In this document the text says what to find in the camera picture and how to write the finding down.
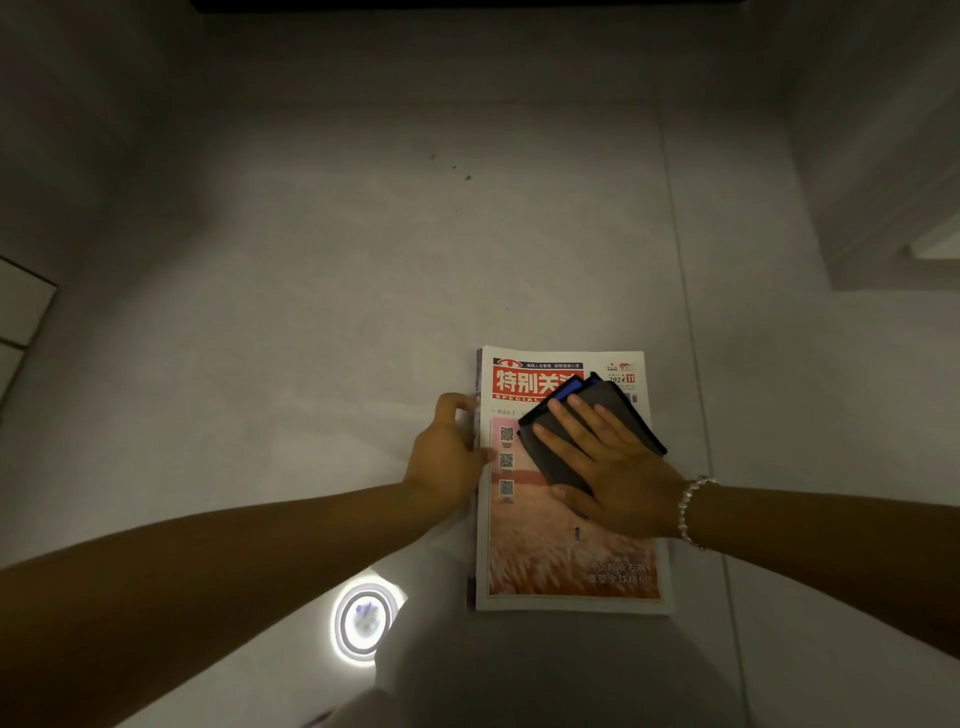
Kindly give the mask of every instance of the glowing ring light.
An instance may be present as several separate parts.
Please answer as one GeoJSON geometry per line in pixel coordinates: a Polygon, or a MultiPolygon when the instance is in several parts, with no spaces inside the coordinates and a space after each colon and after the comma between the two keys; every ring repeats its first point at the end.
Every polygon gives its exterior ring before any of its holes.
{"type": "Polygon", "coordinates": [[[393,625],[406,594],[375,573],[349,581],[330,619],[330,639],[337,655],[357,667],[373,667],[383,636],[393,625]]]}

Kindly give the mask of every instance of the person's left hand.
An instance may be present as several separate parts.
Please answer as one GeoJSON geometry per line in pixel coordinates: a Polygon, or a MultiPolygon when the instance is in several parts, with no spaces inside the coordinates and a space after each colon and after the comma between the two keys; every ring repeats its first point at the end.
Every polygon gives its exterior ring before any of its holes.
{"type": "Polygon", "coordinates": [[[490,448],[473,448],[473,419],[469,427],[457,426],[457,410],[470,414],[473,397],[448,392],[440,395],[433,422],[414,441],[403,482],[426,495],[442,521],[466,502],[477,487],[484,466],[493,459],[490,448]]]}

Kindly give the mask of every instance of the floor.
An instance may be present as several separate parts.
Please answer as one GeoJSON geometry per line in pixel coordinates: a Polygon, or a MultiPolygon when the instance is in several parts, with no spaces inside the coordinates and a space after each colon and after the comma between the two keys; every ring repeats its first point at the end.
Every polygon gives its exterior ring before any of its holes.
{"type": "MultiPolygon", "coordinates": [[[[645,351],[690,473],[960,504],[957,298],[829,291],[769,105],[305,87],[157,129],[5,408],[4,563],[394,480],[482,344],[645,351]]],[[[467,537],[377,565],[411,600],[375,675],[328,660],[325,595],[128,725],[298,726],[374,680],[423,725],[743,725],[743,684],[756,726],[960,717],[960,663],[682,545],[667,622],[466,615],[467,537]]]]}

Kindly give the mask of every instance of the white beaded bracelet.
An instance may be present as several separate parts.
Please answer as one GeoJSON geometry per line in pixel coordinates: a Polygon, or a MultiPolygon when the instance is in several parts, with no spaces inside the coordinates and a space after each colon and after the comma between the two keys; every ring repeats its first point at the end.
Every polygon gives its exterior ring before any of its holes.
{"type": "Polygon", "coordinates": [[[706,477],[701,475],[699,480],[694,480],[684,489],[684,497],[680,500],[680,536],[691,546],[696,546],[701,551],[706,551],[703,546],[700,546],[697,542],[690,538],[690,534],[687,533],[686,525],[686,508],[690,505],[690,500],[693,498],[693,494],[700,490],[700,486],[706,485],[707,483],[715,483],[719,485],[716,480],[711,477],[706,477]]]}

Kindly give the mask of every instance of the magazine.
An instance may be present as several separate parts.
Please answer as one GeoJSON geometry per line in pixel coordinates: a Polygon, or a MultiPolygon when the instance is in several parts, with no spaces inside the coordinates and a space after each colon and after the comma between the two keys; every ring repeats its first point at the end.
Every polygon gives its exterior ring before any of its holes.
{"type": "Polygon", "coordinates": [[[477,492],[478,610],[543,609],[672,614],[663,540],[611,533],[551,497],[517,437],[517,420],[571,376],[615,382],[653,426],[643,352],[477,353],[475,429],[495,456],[477,492]]]}

